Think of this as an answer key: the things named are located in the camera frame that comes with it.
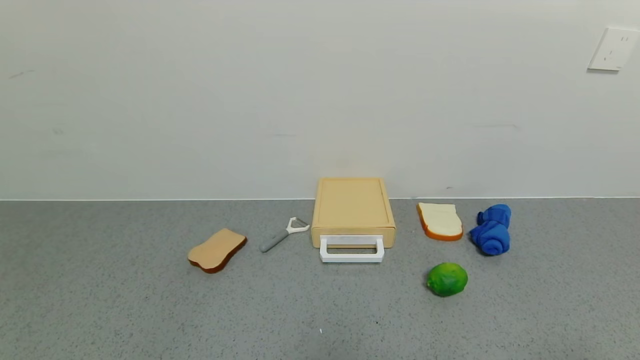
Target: gray peeler handle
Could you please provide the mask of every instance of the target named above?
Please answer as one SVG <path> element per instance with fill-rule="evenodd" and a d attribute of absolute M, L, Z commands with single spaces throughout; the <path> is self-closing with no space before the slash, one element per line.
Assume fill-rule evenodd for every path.
<path fill-rule="evenodd" d="M 269 251 L 270 248 L 278 245 L 278 243 L 284 240 L 288 235 L 289 235 L 288 231 L 286 230 L 280 231 L 279 233 L 275 234 L 275 236 L 272 237 L 271 239 L 266 240 L 264 243 L 261 243 L 260 251 L 262 252 Z"/>

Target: bread slice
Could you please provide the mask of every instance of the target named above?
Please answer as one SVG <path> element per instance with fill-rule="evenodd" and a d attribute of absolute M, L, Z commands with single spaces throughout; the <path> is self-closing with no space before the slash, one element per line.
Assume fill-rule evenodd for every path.
<path fill-rule="evenodd" d="M 246 244 L 246 237 L 229 229 L 222 229 L 207 241 L 189 251 L 189 262 L 209 274 L 219 272 L 229 259 Z"/>
<path fill-rule="evenodd" d="M 418 203 L 418 215 L 424 233 L 432 239 L 454 241 L 462 238 L 462 221 L 453 204 Z"/>

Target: lime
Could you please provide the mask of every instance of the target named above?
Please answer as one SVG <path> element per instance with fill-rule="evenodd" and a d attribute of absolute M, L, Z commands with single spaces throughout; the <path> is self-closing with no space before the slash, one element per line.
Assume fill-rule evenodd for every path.
<path fill-rule="evenodd" d="M 469 277 L 456 263 L 442 263 L 429 272 L 427 287 L 439 296 L 455 295 L 465 289 Z"/>

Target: white handle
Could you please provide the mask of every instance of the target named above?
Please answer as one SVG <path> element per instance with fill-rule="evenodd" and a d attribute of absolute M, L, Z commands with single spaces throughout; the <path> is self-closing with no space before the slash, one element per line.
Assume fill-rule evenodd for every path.
<path fill-rule="evenodd" d="M 375 245 L 375 254 L 329 254 L 327 245 Z M 382 235 L 322 235 L 320 258 L 323 263 L 379 263 L 385 256 Z"/>

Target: blue cloth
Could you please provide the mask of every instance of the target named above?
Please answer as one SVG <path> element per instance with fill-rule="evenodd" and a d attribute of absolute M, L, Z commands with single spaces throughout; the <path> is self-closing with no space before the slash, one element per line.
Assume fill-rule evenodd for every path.
<path fill-rule="evenodd" d="M 493 205 L 479 212 L 478 226 L 471 230 L 471 240 L 487 255 L 500 255 L 509 251 L 509 223 L 511 209 L 505 204 Z"/>

